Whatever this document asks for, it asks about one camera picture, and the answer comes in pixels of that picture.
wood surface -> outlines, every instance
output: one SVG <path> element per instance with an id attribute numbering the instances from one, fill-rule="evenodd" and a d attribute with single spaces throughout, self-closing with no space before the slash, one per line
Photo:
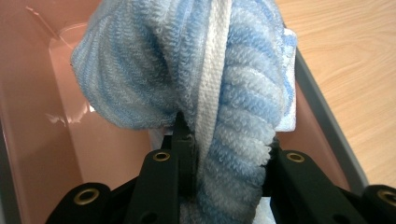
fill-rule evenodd
<path id="1" fill-rule="evenodd" d="M 396 188 L 396 1 L 276 2 L 370 184 Z"/>

